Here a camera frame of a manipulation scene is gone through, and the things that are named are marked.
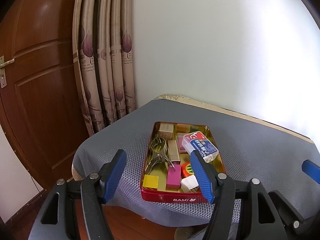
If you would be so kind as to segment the red gold metal tin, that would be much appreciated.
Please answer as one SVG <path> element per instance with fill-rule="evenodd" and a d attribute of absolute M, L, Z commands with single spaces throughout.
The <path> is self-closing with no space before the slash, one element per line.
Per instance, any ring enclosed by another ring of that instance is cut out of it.
<path fill-rule="evenodd" d="M 142 198 L 159 203 L 203 203 L 183 136 L 201 132 L 213 145 L 208 126 L 157 121 L 153 125 L 140 182 Z"/>

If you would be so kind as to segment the grey mesh mat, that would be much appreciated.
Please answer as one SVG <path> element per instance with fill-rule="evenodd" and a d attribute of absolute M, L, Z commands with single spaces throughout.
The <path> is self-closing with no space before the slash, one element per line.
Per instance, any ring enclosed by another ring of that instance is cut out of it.
<path fill-rule="evenodd" d="M 314 143 L 270 126 L 167 99 L 155 99 L 84 141 L 73 165 L 81 177 L 100 170 L 117 150 L 127 164 L 111 205 L 129 209 L 163 226 L 191 226 L 209 222 L 213 206 L 147 202 L 140 178 L 152 128 L 157 121 L 208 126 L 226 172 L 235 180 L 258 178 L 266 191 L 279 191 L 304 217 L 319 211 L 319 185 L 302 171 L 305 160 L 319 163 Z"/>

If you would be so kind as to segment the beige patterned curtain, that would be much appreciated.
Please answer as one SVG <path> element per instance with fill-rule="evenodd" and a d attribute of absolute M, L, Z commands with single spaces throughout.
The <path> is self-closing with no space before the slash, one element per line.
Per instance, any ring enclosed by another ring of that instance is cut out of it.
<path fill-rule="evenodd" d="M 75 0 L 73 62 L 89 135 L 136 109 L 132 0 Z"/>

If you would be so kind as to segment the orange small block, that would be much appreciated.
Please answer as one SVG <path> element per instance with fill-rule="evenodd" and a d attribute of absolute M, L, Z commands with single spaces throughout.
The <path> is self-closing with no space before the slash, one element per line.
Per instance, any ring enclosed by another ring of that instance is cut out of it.
<path fill-rule="evenodd" d="M 189 133 L 190 132 L 190 125 L 176 124 L 176 132 L 177 133 Z"/>

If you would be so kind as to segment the gold rectangular tube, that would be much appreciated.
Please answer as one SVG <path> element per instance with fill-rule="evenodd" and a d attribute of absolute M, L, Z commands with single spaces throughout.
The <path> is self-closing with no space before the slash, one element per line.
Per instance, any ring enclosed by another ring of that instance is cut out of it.
<path fill-rule="evenodd" d="M 176 140 L 168 140 L 169 159 L 173 164 L 180 164 L 180 154 Z"/>

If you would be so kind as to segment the brown wooden door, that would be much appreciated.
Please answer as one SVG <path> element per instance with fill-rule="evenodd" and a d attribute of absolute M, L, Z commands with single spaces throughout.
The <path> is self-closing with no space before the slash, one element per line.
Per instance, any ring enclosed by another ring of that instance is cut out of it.
<path fill-rule="evenodd" d="M 76 87 L 75 0 L 16 0 L 1 22 L 1 127 L 15 154 L 45 189 L 72 176 L 89 134 Z"/>

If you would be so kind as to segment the pink block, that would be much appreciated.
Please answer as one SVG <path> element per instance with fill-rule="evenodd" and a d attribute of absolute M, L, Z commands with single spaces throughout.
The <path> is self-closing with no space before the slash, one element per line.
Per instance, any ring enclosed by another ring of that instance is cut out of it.
<path fill-rule="evenodd" d="M 181 185 L 181 165 L 174 164 L 168 167 L 166 189 L 179 189 Z"/>

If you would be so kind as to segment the white eraser block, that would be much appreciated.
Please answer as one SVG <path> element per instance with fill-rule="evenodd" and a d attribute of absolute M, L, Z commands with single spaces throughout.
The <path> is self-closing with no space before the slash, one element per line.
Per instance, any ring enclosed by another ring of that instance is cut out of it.
<path fill-rule="evenodd" d="M 181 180 L 181 190 L 184 193 L 193 193 L 199 189 L 199 184 L 195 175 L 185 177 Z"/>

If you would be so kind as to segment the metal binder clips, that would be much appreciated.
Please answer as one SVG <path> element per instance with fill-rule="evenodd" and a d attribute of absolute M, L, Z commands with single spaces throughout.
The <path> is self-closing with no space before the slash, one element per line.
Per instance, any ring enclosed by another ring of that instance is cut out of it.
<path fill-rule="evenodd" d="M 150 160 L 147 162 L 145 168 L 145 173 L 150 174 L 153 168 L 160 163 L 166 163 L 168 166 L 171 166 L 174 170 L 174 164 L 168 157 L 168 145 L 165 139 L 161 137 L 156 137 L 152 140 L 150 147 Z"/>

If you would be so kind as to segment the pink flat eraser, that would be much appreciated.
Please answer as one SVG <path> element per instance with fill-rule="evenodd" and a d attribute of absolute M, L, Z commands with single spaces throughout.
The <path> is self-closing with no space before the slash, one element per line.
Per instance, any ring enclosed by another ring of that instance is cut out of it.
<path fill-rule="evenodd" d="M 176 134 L 176 142 L 177 142 L 178 151 L 179 151 L 180 154 L 187 153 L 187 151 L 185 150 L 185 148 L 182 145 L 182 141 L 183 141 L 183 136 L 184 135 L 185 135 L 185 133 L 177 133 Z"/>

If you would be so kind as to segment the yellow block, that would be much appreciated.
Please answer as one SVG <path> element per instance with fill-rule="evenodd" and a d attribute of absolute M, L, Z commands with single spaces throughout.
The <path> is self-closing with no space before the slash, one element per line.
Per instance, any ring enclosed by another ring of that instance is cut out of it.
<path fill-rule="evenodd" d="M 145 174 L 142 187 L 147 189 L 158 189 L 159 176 Z"/>

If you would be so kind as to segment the red round tape measure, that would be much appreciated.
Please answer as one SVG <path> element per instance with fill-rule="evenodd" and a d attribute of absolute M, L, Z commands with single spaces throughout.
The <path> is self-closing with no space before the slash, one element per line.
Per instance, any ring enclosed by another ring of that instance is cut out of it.
<path fill-rule="evenodd" d="M 182 178 L 187 178 L 189 176 L 194 175 L 190 162 L 186 162 L 181 165 L 181 174 Z"/>

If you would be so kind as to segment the beige printed small box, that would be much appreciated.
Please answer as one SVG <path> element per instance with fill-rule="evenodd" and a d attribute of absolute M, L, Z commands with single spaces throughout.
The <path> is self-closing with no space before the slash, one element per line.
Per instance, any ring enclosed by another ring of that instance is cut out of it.
<path fill-rule="evenodd" d="M 172 140 L 174 136 L 174 124 L 161 122 L 158 136 L 165 140 Z"/>

